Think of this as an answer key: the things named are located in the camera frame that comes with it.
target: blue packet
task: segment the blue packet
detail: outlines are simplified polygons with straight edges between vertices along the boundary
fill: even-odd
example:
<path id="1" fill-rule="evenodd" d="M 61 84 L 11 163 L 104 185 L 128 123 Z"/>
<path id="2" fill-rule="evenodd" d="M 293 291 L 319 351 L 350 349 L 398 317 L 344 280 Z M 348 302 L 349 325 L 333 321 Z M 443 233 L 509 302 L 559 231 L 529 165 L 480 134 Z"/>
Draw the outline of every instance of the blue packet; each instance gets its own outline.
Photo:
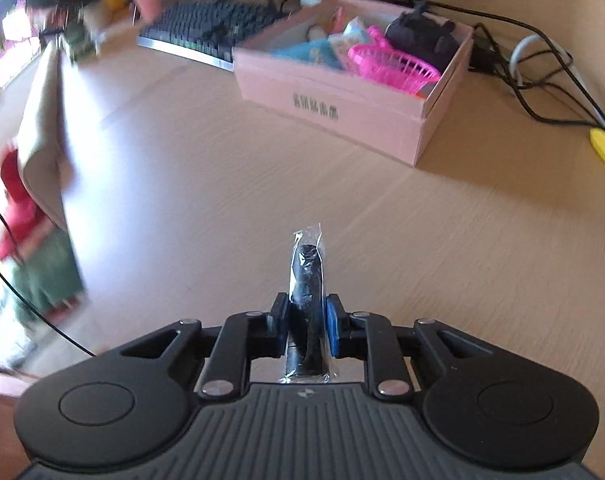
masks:
<path id="1" fill-rule="evenodd" d="M 274 57 L 296 59 L 314 65 L 324 65 L 335 70 L 344 70 L 342 63 L 340 63 L 333 53 L 329 40 L 326 39 L 274 49 L 271 51 L 271 55 Z"/>

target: cable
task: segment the cable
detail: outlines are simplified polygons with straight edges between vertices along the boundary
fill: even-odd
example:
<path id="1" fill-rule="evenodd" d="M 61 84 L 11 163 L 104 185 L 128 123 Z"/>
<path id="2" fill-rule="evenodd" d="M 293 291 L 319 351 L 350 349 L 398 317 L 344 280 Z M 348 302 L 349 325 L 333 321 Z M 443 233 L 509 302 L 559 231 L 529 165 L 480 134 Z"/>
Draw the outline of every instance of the cable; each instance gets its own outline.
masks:
<path id="1" fill-rule="evenodd" d="M 551 51 L 551 54 L 554 55 L 554 57 L 556 57 L 557 62 L 560 64 L 560 66 L 562 67 L 562 70 L 571 78 L 571 80 L 575 83 L 575 85 L 578 87 L 578 89 L 580 90 L 580 92 L 582 92 L 582 94 L 585 96 L 585 98 L 589 101 L 589 103 L 593 106 L 593 109 L 596 112 L 596 115 L 600 116 L 602 118 L 602 121 L 605 124 L 605 113 L 604 111 L 602 111 L 602 109 L 600 108 L 600 106 L 598 105 L 598 103 L 595 101 L 595 99 L 591 96 L 591 94 L 589 94 L 589 91 L 585 88 L 585 86 L 583 85 L 583 83 L 580 81 L 580 78 L 578 78 L 573 71 L 570 69 L 569 65 L 567 65 L 567 63 L 565 62 L 565 60 L 563 59 L 562 55 L 560 54 L 559 50 L 557 49 L 556 45 L 554 44 L 554 42 L 552 40 L 549 39 L 549 37 L 542 32 L 539 28 L 534 27 L 533 25 L 529 25 L 528 23 L 524 23 L 524 22 L 520 22 L 519 20 L 515 20 L 512 18 L 507 18 L 506 16 L 500 16 L 498 14 L 491 14 L 490 12 L 481 12 L 479 10 L 471 10 L 471 9 L 464 9 L 463 7 L 456 7 L 456 6 L 452 6 L 452 5 L 448 5 L 448 4 L 443 4 L 440 2 L 433 2 L 430 0 L 426 0 L 426 3 L 432 7 L 439 7 L 441 9 L 447 9 L 447 10 L 453 10 L 454 12 L 461 12 L 463 14 L 469 14 L 471 16 L 478 16 L 479 18 L 486 18 L 488 20 L 496 20 L 499 22 L 505 22 L 505 23 L 510 23 L 511 25 L 516 25 L 517 27 L 521 27 L 521 28 L 525 28 L 527 30 L 532 31 L 533 33 L 535 33 L 537 36 L 540 37 L 540 39 L 542 41 L 544 41 L 545 43 L 547 43 L 547 45 L 549 46 L 549 49 Z M 487 28 L 483 25 L 482 27 L 478 27 L 476 25 L 476 28 L 481 28 L 483 30 L 483 32 L 485 32 L 486 34 L 489 33 L 489 31 L 487 30 Z M 515 81 L 513 81 L 513 77 L 511 76 L 511 74 L 508 75 L 509 78 L 509 85 L 511 86 L 511 83 Z M 535 112 L 533 110 L 531 110 L 531 108 L 529 107 L 529 105 L 526 104 L 526 102 L 524 101 L 524 99 L 522 98 L 522 95 L 519 94 L 519 91 L 516 91 L 516 86 L 513 86 L 514 88 L 514 92 L 516 92 L 516 97 L 518 97 L 518 100 L 521 102 L 522 106 L 524 107 L 525 110 L 527 110 L 527 113 L 529 113 L 532 117 L 534 117 L 537 120 L 541 120 L 541 122 L 547 122 L 548 124 L 564 124 L 562 122 L 556 122 L 556 120 L 547 120 L 547 118 L 543 118 L 541 116 L 539 116 L 538 114 L 535 114 Z M 574 121 L 571 123 L 571 125 L 574 126 L 578 126 L 579 124 L 577 124 L 578 121 Z M 588 123 L 588 124 L 583 124 L 584 126 L 593 126 L 593 124 Z"/>
<path id="2" fill-rule="evenodd" d="M 7 288 L 14 293 L 14 295 L 23 303 L 23 306 L 29 310 L 32 314 L 34 314 L 38 319 L 40 319 L 42 322 L 45 323 L 45 325 L 47 325 L 49 328 L 51 328 L 55 333 L 57 333 L 61 338 L 66 339 L 67 341 L 69 341 L 71 344 L 73 344 L 73 346 L 77 347 L 78 349 L 82 350 L 85 354 L 87 354 L 88 356 L 91 357 L 95 357 L 96 354 L 94 354 L 93 352 L 90 352 L 89 350 L 87 350 L 83 345 L 81 345 L 80 343 L 74 341 L 71 337 L 69 337 L 67 334 L 65 334 L 62 330 L 60 330 L 57 326 L 55 326 L 51 321 L 49 321 L 45 316 L 43 316 L 42 314 L 40 314 L 40 312 L 38 312 L 38 310 L 36 309 L 36 307 L 34 307 L 32 305 L 32 303 L 27 300 L 22 294 L 20 294 L 16 288 L 11 285 L 11 283 L 9 283 L 9 280 L 7 278 L 4 277 L 4 275 L 0 272 L 0 279 L 5 283 L 5 285 L 7 286 Z"/>
<path id="3" fill-rule="evenodd" d="M 550 53 L 551 53 L 550 49 L 539 50 L 538 52 L 534 52 L 533 54 L 523 57 L 522 59 L 518 59 L 517 63 L 520 64 L 520 63 L 523 63 L 530 59 L 533 59 L 535 57 L 543 56 L 544 54 L 550 54 Z M 568 52 L 565 52 L 565 53 L 567 54 L 567 57 L 569 58 L 569 66 L 572 66 L 573 65 L 573 56 L 571 56 L 571 54 L 569 54 Z M 589 110 L 589 108 L 587 108 L 584 104 L 582 104 L 579 99 L 577 99 L 574 95 L 571 94 L 571 92 L 569 92 L 568 90 L 566 90 L 565 88 L 563 88 L 562 86 L 560 86 L 556 83 L 549 82 L 549 79 L 559 72 L 562 72 L 562 68 L 553 70 L 540 79 L 533 80 L 533 81 L 529 80 L 526 83 L 520 84 L 520 85 L 518 85 L 518 89 L 521 91 L 530 90 L 533 88 L 542 88 L 542 89 L 554 88 L 556 90 L 559 90 L 566 97 L 571 99 L 576 105 L 578 105 L 585 112 L 585 114 L 587 114 L 590 118 L 592 118 L 594 123 L 598 122 L 598 118 L 591 112 L 591 110 Z M 505 83 L 509 84 L 509 81 L 506 79 L 506 77 L 502 76 L 501 74 L 496 73 L 495 76 L 500 77 Z"/>
<path id="4" fill-rule="evenodd" d="M 513 89 L 513 92 L 515 93 L 515 96 L 518 98 L 518 101 L 520 102 L 520 104 L 522 105 L 522 107 L 527 111 L 527 113 L 534 118 L 535 120 L 537 120 L 540 123 L 545 123 L 545 124 L 555 124 L 555 125 L 564 125 L 564 126 L 589 126 L 591 128 L 599 128 L 600 125 L 597 122 L 591 122 L 591 121 L 585 121 L 585 120 L 564 120 L 564 119 L 552 119 L 552 118 L 548 118 L 548 117 L 544 117 L 541 116 L 540 114 L 536 113 L 528 104 L 528 102 L 525 100 L 524 96 L 522 95 L 522 91 L 518 85 L 518 83 L 516 83 L 516 81 L 513 79 L 513 76 L 511 75 L 511 72 L 509 72 L 509 65 L 507 64 L 505 58 L 502 55 L 502 50 L 500 48 L 500 45 L 498 45 L 495 41 L 495 39 L 493 38 L 493 36 L 491 35 L 491 33 L 489 32 L 489 29 L 484 25 L 484 23 L 478 23 L 474 29 L 476 30 L 482 30 L 482 32 L 486 35 L 487 40 L 489 40 L 489 42 L 491 43 L 491 46 L 493 48 L 493 51 L 496 53 L 496 59 L 500 65 L 500 68 L 503 70 L 503 73 L 499 73 L 499 75 L 504 79 L 504 81 Z"/>
<path id="5" fill-rule="evenodd" d="M 9 233 L 9 238 L 11 238 L 11 242 L 14 245 L 14 250 L 16 251 L 16 257 L 18 258 L 18 260 L 20 261 L 20 263 L 24 264 L 25 263 L 25 259 L 18 252 L 18 240 L 16 240 L 16 237 L 14 236 L 14 233 L 11 230 L 11 227 L 9 227 L 9 224 L 7 223 L 7 221 L 5 220 L 5 217 L 2 215 L 1 212 L 0 212 L 0 221 L 2 222 L 2 224 L 5 227 L 5 229 L 7 230 L 7 233 Z"/>
<path id="6" fill-rule="evenodd" d="M 515 78 L 515 80 L 518 82 L 519 85 L 522 85 L 522 82 L 523 82 L 522 74 L 518 70 L 518 64 L 520 61 L 520 57 L 521 57 L 522 53 L 525 51 L 525 49 L 530 44 L 534 43 L 535 41 L 541 41 L 541 37 L 537 36 L 536 34 L 528 36 L 527 38 L 524 38 L 520 43 L 518 43 L 516 48 L 511 53 L 511 59 L 509 60 L 509 71 L 511 72 L 511 75 Z M 585 90 L 587 92 L 589 92 L 589 90 L 586 86 L 585 80 L 583 79 L 582 75 L 580 74 L 580 72 L 578 71 L 576 66 L 573 65 L 573 63 L 572 63 L 573 58 L 571 57 L 571 55 L 565 49 L 563 49 L 562 46 L 560 44 L 558 44 L 556 41 L 553 41 L 553 40 L 551 40 L 551 41 L 553 42 L 553 45 L 557 48 L 559 53 L 562 55 L 563 59 L 571 61 L 571 63 L 569 63 L 569 61 L 567 61 L 567 64 L 568 64 L 571 72 L 575 75 L 575 77 L 578 79 L 578 81 L 583 85 Z M 558 73 L 558 72 L 562 72 L 562 69 L 559 69 L 556 71 L 556 73 Z M 605 130 L 605 118 L 600 113 L 598 113 L 597 110 L 595 110 L 595 111 L 596 111 L 597 121 L 598 121 L 600 127 L 602 127 Z"/>

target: plastic bag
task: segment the plastic bag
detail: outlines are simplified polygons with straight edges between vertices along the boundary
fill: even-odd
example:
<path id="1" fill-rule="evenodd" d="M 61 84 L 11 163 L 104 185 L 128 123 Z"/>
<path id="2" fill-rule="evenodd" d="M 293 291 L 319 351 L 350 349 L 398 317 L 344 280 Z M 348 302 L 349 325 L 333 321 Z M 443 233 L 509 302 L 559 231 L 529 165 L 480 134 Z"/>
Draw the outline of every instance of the plastic bag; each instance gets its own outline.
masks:
<path id="1" fill-rule="evenodd" d="M 327 295 L 324 287 L 320 224 L 295 234 L 289 285 L 290 328 L 283 383 L 328 383 L 337 380 L 325 332 Z"/>
<path id="2" fill-rule="evenodd" d="M 286 57 L 304 61 L 312 65 L 324 65 L 336 70 L 342 70 L 342 64 L 333 53 L 329 40 L 316 40 L 308 43 L 300 43 L 288 48 L 271 51 L 274 57 Z"/>

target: black cable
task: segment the black cable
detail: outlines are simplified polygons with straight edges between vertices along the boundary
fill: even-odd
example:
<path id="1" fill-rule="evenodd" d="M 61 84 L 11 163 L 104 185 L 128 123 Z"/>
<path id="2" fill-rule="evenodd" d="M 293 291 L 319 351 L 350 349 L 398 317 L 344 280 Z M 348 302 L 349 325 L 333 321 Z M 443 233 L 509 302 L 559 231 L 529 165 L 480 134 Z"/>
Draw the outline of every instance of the black cable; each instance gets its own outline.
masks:
<path id="1" fill-rule="evenodd" d="M 20 294 L 16 288 L 11 285 L 11 283 L 9 283 L 9 280 L 7 278 L 4 277 L 4 275 L 0 272 L 0 279 L 5 283 L 5 285 L 7 285 L 7 288 L 13 292 L 15 294 L 15 296 L 22 301 L 23 306 L 29 310 L 32 314 L 34 314 L 38 319 L 40 319 L 42 322 L 45 323 L 45 325 L 47 325 L 49 328 L 51 328 L 55 333 L 57 333 L 61 338 L 66 339 L 67 341 L 69 341 L 71 344 L 73 344 L 73 346 L 77 347 L 78 349 L 82 350 L 85 354 L 87 354 L 88 356 L 91 357 L 95 357 L 96 355 L 93 352 L 90 352 L 89 350 L 87 350 L 83 345 L 81 345 L 80 343 L 74 341 L 71 337 L 69 337 L 67 334 L 65 334 L 62 330 L 60 330 L 57 326 L 55 326 L 51 321 L 49 321 L 45 316 L 43 316 L 42 314 L 40 314 L 40 312 L 38 312 L 38 309 L 36 309 L 35 306 L 32 305 L 32 303 L 27 300 L 22 294 Z"/>
<path id="2" fill-rule="evenodd" d="M 545 43 L 547 43 L 547 45 L 549 46 L 549 49 L 551 51 L 551 54 L 553 54 L 554 57 L 556 57 L 557 62 L 562 67 L 562 70 L 571 78 L 571 81 L 573 81 L 575 83 L 575 85 L 578 87 L 578 89 L 580 90 L 580 92 L 582 92 L 582 94 L 585 96 L 585 98 L 593 105 L 593 108 L 596 110 L 596 112 L 598 113 L 598 115 L 600 117 L 602 117 L 602 119 L 605 122 L 605 113 L 604 113 L 604 111 L 602 111 L 602 109 L 600 108 L 600 106 L 598 105 L 598 103 L 591 96 L 591 94 L 589 94 L 588 90 L 580 82 L 580 80 L 575 76 L 575 74 L 573 72 L 571 72 L 571 70 L 569 68 L 569 65 L 567 65 L 567 63 L 565 62 L 565 60 L 562 57 L 562 54 L 560 54 L 560 52 L 558 51 L 558 49 L 556 48 L 556 46 L 553 44 L 553 42 L 539 28 L 534 27 L 533 25 L 529 25 L 528 23 L 520 22 L 519 20 L 515 20 L 515 19 L 512 19 L 512 18 L 507 18 L 506 16 L 500 16 L 499 14 L 491 14 L 490 12 L 481 12 L 479 10 L 464 9 L 463 7 L 456 7 L 456 6 L 452 6 L 452 5 L 448 5 L 448 4 L 443 4 L 443 3 L 440 3 L 440 2 L 433 2 L 433 1 L 430 1 L 430 0 L 425 0 L 425 2 L 429 6 L 432 6 L 432 7 L 440 7 L 441 9 L 453 10 L 454 12 L 461 12 L 463 14 L 469 14 L 471 16 L 478 16 L 479 18 L 486 18 L 488 20 L 496 20 L 498 22 L 510 23 L 511 25 L 516 25 L 517 27 L 525 28 L 525 29 L 530 30 L 531 32 L 535 33 Z M 483 31 L 486 34 L 489 33 L 489 31 L 487 30 L 486 27 L 484 27 L 484 25 L 483 25 Z M 511 75 L 509 73 L 508 73 L 508 78 L 509 78 L 510 81 L 513 81 L 513 78 L 511 77 Z M 516 89 L 515 89 L 516 87 L 517 87 L 517 85 L 515 87 L 513 87 L 514 91 L 516 92 L 516 97 L 518 97 L 518 100 L 521 102 L 521 104 L 524 107 L 524 109 L 527 110 L 527 113 L 529 113 L 535 119 L 541 120 L 541 122 L 547 122 L 548 124 L 562 124 L 562 122 L 558 123 L 558 122 L 556 122 L 556 120 L 547 120 L 547 118 L 541 117 L 538 114 L 536 114 L 533 110 L 531 110 L 531 107 L 529 107 L 529 105 L 526 104 L 526 102 L 522 98 L 522 95 L 519 94 L 519 91 L 516 91 Z M 574 121 L 574 122 L 572 122 L 570 124 L 573 125 L 573 126 L 578 126 L 578 124 L 577 124 L 576 121 Z M 593 126 L 591 123 L 589 123 L 589 124 L 583 124 L 583 125 L 584 126 L 586 126 L 586 125 Z"/>
<path id="3" fill-rule="evenodd" d="M 469 69 L 469 71 L 470 72 L 483 73 L 484 75 L 489 75 L 489 74 L 486 74 L 486 73 L 481 72 L 479 70 L 473 70 L 471 68 Z M 505 83 L 507 83 L 509 85 L 509 81 L 501 73 L 495 72 L 495 73 L 493 73 L 491 75 L 493 75 L 493 76 L 495 76 L 497 78 L 502 79 L 502 81 L 504 81 Z M 525 90 L 532 90 L 534 88 L 541 88 L 541 89 L 546 89 L 547 87 L 555 88 L 555 89 L 561 91 L 568 98 L 570 98 L 576 105 L 578 105 L 585 112 L 585 114 L 587 114 L 590 118 L 592 118 L 592 120 L 593 120 L 594 123 L 597 123 L 598 118 L 591 112 L 591 110 L 589 110 L 589 108 L 587 108 L 585 105 L 583 105 L 575 96 L 571 95 L 571 93 L 568 90 L 566 90 L 565 88 L 562 88 L 562 86 L 557 85 L 555 83 L 548 83 L 548 82 L 542 83 L 542 84 L 533 84 L 533 83 L 534 82 L 527 83 L 527 86 L 521 85 L 521 86 L 518 87 L 518 89 L 521 90 L 521 91 L 525 91 Z"/>
<path id="4" fill-rule="evenodd" d="M 533 54 L 529 54 L 528 56 L 525 56 L 522 59 L 519 59 L 518 64 L 528 61 L 530 59 L 533 59 L 535 57 L 543 56 L 544 54 L 550 54 L 550 53 L 551 53 L 550 49 L 539 50 L 538 52 L 534 52 Z M 571 56 L 571 54 L 569 52 L 567 52 L 567 57 L 569 58 L 568 65 L 572 66 L 573 65 L 573 56 Z M 589 108 L 587 108 L 584 104 L 582 104 L 579 99 L 577 99 L 574 95 L 572 95 L 571 92 L 569 92 L 568 90 L 566 90 L 559 84 L 549 82 L 549 79 L 551 79 L 554 75 L 556 75 L 557 73 L 562 72 L 562 71 L 563 71 L 562 68 L 553 70 L 540 79 L 533 80 L 533 81 L 530 80 L 530 81 L 527 81 L 525 84 L 519 85 L 518 89 L 522 91 L 522 90 L 531 90 L 533 88 L 543 88 L 543 89 L 555 88 L 556 90 L 559 90 L 560 92 L 562 92 L 566 97 L 570 98 L 576 105 L 578 105 L 585 112 L 585 114 L 587 114 L 589 117 L 592 118 L 594 123 L 598 123 L 598 118 L 595 116 L 595 114 L 592 113 L 591 110 L 589 110 Z M 496 73 L 495 75 L 499 76 L 505 83 L 509 84 L 506 77 L 502 76 L 499 73 Z"/>
<path id="5" fill-rule="evenodd" d="M 14 233 L 11 230 L 11 227 L 9 227 L 9 224 L 7 223 L 7 221 L 5 220 L 5 217 L 2 215 L 1 212 L 0 212 L 0 221 L 2 222 L 5 229 L 7 230 L 7 233 L 9 233 L 9 238 L 11 238 L 11 243 L 13 243 L 14 250 L 16 251 L 16 257 L 19 259 L 19 261 L 21 263 L 25 263 L 25 259 L 18 252 L 18 240 L 16 240 L 16 237 L 14 236 Z"/>
<path id="6" fill-rule="evenodd" d="M 502 55 L 502 50 L 500 48 L 500 45 L 497 44 L 497 42 L 495 41 L 495 39 L 489 32 L 489 29 L 486 27 L 486 25 L 484 25 L 484 23 L 478 23 L 477 25 L 475 25 L 474 29 L 482 30 L 482 32 L 486 35 L 487 40 L 489 40 L 489 42 L 491 43 L 493 51 L 496 54 L 496 56 L 495 56 L 496 61 L 499 63 L 500 68 L 503 70 L 503 73 L 500 73 L 499 75 L 511 87 L 511 89 L 513 90 L 513 93 L 515 93 L 515 96 L 516 96 L 516 98 L 518 98 L 518 101 L 520 102 L 522 107 L 532 118 L 534 118 L 536 121 L 538 121 L 540 123 L 545 123 L 545 124 L 555 124 L 555 125 L 562 125 L 562 126 L 589 126 L 590 128 L 594 128 L 594 127 L 600 128 L 601 127 L 597 122 L 590 122 L 590 121 L 585 121 L 585 120 L 552 119 L 549 117 L 541 116 L 540 114 L 536 113 L 533 110 L 533 108 L 531 108 L 529 106 L 528 102 L 525 100 L 524 96 L 522 95 L 522 91 L 519 88 L 518 83 L 516 83 L 516 81 L 513 79 L 513 76 L 511 76 L 511 72 L 509 72 L 509 65 Z"/>

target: pink plastic basket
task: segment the pink plastic basket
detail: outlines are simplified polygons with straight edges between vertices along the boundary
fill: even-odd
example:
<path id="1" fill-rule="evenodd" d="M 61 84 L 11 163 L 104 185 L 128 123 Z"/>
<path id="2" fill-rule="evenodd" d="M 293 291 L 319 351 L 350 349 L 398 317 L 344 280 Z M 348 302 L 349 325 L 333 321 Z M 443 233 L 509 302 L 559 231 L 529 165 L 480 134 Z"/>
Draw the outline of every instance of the pink plastic basket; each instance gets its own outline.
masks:
<path id="1" fill-rule="evenodd" d="M 438 82 L 441 73 L 429 63 L 391 48 L 377 27 L 370 27 L 368 32 L 377 45 L 357 45 L 349 50 L 361 77 L 407 94 L 417 94 L 427 83 Z"/>

